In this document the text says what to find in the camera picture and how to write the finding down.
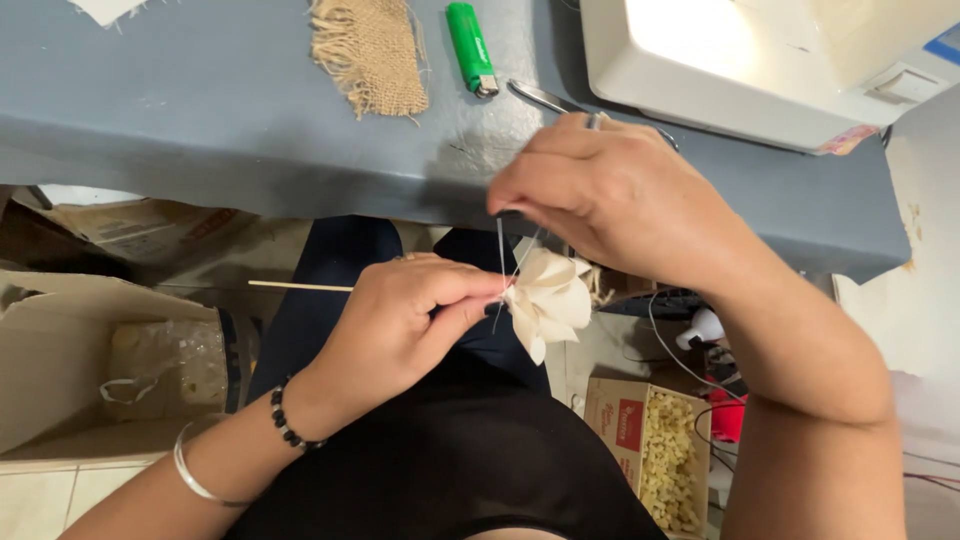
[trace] silver bangle bracelet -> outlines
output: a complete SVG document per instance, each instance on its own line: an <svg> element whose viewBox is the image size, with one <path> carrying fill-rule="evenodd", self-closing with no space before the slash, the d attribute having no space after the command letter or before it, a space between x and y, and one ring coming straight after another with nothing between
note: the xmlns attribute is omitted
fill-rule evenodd
<svg viewBox="0 0 960 540"><path fill-rule="evenodd" d="M193 478L193 475L191 475L190 471L187 470L186 461L183 459L183 435L191 426L193 426L193 424L194 423L191 422L184 426L182 430L180 430L180 435L177 436L177 444L174 445L174 464L177 465L177 472L180 473L180 477L183 479L183 482L186 483L186 486L190 488L190 491L196 493L204 499L207 499L208 501L217 503L220 506L225 506L227 508L243 508L250 506L253 501L256 500L256 498L254 498L252 501L242 502L224 501L201 486L200 483L197 482L197 479Z"/></svg>

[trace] lighter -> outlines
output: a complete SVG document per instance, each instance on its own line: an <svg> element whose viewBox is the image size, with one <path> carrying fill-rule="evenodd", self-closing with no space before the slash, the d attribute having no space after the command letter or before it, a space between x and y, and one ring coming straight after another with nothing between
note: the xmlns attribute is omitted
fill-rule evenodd
<svg viewBox="0 0 960 540"><path fill-rule="evenodd" d="M453 2L446 7L446 24L453 37L453 49L457 53L460 72L467 88L477 97L493 97L500 92L493 76L493 64L487 54L487 44L480 33L473 6L466 2Z"/></svg>

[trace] black shirt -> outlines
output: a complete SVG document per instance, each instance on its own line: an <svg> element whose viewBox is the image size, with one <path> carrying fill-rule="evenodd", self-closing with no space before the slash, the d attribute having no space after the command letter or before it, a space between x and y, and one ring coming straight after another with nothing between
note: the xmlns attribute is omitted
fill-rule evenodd
<svg viewBox="0 0 960 540"><path fill-rule="evenodd" d="M666 538L583 420L462 354L284 469L227 539L462 539L495 528Z"/></svg>

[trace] person's left hand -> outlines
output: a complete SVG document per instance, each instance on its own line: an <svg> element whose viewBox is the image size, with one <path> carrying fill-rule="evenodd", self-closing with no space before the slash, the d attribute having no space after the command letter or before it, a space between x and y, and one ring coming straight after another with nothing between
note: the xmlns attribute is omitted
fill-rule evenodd
<svg viewBox="0 0 960 540"><path fill-rule="evenodd" d="M431 253L368 266L324 348L288 384L291 427L326 437L413 386L484 318L504 283ZM431 320L436 306L444 308Z"/></svg>

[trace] scissor blade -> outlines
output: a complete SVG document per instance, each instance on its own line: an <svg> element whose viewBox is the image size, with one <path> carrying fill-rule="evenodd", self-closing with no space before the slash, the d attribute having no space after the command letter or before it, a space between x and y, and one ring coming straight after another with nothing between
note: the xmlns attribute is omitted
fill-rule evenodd
<svg viewBox="0 0 960 540"><path fill-rule="evenodd" d="M563 98L559 98L551 94L550 92L544 92L535 86L527 85L526 83L522 83L517 79L511 79L507 81L507 84L516 90L516 93L525 96L526 98L535 101L544 107L555 110L560 114L563 114L564 112L587 112L584 110L584 108L575 103L570 103Z"/></svg>

